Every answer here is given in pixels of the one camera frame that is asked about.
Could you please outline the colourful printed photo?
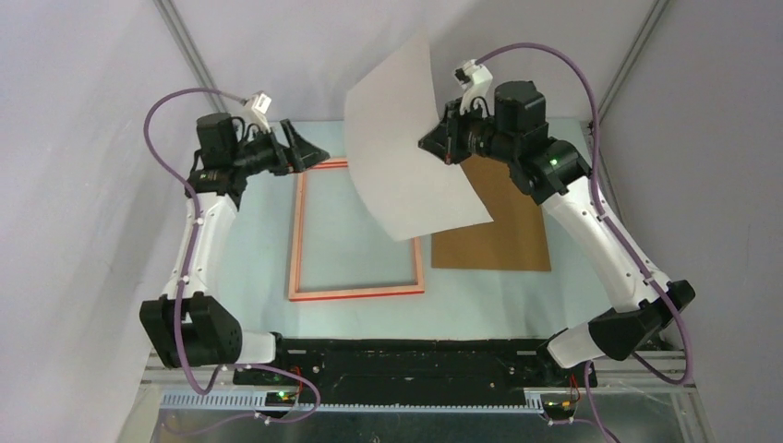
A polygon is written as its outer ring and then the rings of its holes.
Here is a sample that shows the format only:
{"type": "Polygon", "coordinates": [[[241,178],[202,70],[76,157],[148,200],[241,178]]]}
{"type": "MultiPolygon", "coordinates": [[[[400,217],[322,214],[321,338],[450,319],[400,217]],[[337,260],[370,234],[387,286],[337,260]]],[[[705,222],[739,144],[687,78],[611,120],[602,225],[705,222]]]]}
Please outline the colourful printed photo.
{"type": "Polygon", "coordinates": [[[492,220],[461,167],[419,148],[438,122],[425,29],[346,94],[349,174],[370,215],[394,241],[492,220]]]}

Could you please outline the clear acrylic sheet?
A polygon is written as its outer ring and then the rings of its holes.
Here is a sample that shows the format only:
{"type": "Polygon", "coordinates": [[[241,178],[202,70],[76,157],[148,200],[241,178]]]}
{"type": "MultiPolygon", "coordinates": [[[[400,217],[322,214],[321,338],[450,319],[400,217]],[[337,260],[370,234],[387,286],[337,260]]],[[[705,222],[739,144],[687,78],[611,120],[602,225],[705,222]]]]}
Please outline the clear acrylic sheet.
{"type": "Polygon", "coordinates": [[[413,243],[392,240],[346,168],[305,175],[300,288],[305,293],[416,283],[413,243]]]}

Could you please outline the brown cardboard backing board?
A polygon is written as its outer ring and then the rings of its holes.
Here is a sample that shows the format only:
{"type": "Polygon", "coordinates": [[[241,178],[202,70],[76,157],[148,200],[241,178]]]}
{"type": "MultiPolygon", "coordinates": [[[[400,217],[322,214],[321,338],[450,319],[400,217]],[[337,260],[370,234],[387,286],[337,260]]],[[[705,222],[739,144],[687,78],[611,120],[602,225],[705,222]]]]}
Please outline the brown cardboard backing board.
{"type": "Polygon", "coordinates": [[[551,271],[543,212],[522,194],[506,164],[474,156],[460,164],[491,222],[434,233],[434,269],[551,271]]]}

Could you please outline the orange wooden picture frame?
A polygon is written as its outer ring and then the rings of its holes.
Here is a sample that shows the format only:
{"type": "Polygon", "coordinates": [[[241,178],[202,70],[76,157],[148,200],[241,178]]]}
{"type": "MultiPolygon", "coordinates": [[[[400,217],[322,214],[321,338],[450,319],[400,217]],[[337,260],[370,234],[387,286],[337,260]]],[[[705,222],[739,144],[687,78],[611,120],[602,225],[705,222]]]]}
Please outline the orange wooden picture frame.
{"type": "Polygon", "coordinates": [[[410,240],[414,282],[393,286],[360,287],[355,289],[335,289],[306,292],[300,288],[302,254],[304,244],[305,203],[307,196],[307,174],[301,173],[296,179],[295,204],[293,213],[293,233],[291,236],[291,256],[289,258],[289,276],[287,299],[290,302],[328,301],[358,299],[369,297],[422,294],[425,292],[425,272],[423,248],[419,237],[410,240]]]}

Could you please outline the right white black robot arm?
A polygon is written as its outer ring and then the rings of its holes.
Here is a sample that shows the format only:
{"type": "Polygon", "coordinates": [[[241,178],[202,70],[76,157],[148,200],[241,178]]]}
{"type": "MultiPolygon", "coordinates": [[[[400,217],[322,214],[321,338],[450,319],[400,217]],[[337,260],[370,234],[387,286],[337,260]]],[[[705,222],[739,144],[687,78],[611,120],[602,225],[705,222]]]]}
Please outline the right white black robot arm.
{"type": "Polygon", "coordinates": [[[441,120],[418,142],[446,164],[476,155],[508,166],[519,191],[553,217],[583,249],[603,284],[611,308],[548,340],[536,371],[550,386],[569,379],[574,367],[606,356],[622,361],[667,327],[694,299],[687,281],[673,281],[656,269],[614,222],[593,171],[566,140],[552,137],[546,99],[531,81],[500,84],[494,113],[478,99],[448,102],[441,120]]]}

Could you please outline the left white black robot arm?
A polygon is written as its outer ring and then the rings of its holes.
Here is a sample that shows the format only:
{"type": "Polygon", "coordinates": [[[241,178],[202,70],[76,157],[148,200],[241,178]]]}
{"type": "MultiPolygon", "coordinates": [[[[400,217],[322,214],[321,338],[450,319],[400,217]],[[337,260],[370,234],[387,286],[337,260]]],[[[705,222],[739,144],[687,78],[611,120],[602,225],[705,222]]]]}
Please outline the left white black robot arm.
{"type": "Polygon", "coordinates": [[[199,149],[187,178],[186,229],[175,267],[161,295],[142,303],[139,319],[164,366],[256,364],[270,384],[292,372],[291,358],[276,350],[273,332],[249,332],[223,307],[216,288],[228,234],[247,179],[268,172],[301,174],[331,156],[305,140],[290,121],[286,141],[238,116],[215,113],[197,121],[199,149]]]}

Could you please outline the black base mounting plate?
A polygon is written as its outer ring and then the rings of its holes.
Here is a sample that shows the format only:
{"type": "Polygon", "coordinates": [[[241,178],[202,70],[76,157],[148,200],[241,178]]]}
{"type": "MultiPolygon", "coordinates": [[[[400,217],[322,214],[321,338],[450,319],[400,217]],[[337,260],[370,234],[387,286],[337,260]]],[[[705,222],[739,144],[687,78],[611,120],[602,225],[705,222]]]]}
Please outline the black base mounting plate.
{"type": "Polygon", "coordinates": [[[537,339],[338,340],[281,337],[271,366],[294,370],[323,406],[523,406],[533,388],[596,387],[584,365],[558,369],[537,339]]]}

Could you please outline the aluminium front rail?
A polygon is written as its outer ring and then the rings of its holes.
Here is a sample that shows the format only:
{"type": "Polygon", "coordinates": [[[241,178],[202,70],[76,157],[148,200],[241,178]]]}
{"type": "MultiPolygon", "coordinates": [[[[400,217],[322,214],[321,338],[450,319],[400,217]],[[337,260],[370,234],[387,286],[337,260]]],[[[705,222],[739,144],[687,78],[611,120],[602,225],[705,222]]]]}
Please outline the aluminium front rail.
{"type": "Polygon", "coordinates": [[[394,341],[286,339],[266,370],[199,367],[212,391],[199,395],[182,371],[152,354],[141,391],[160,389],[166,407],[265,412],[505,413],[540,411],[545,402],[588,395],[692,392],[675,384],[680,351],[643,348],[591,369],[543,361],[540,340],[394,341]]]}

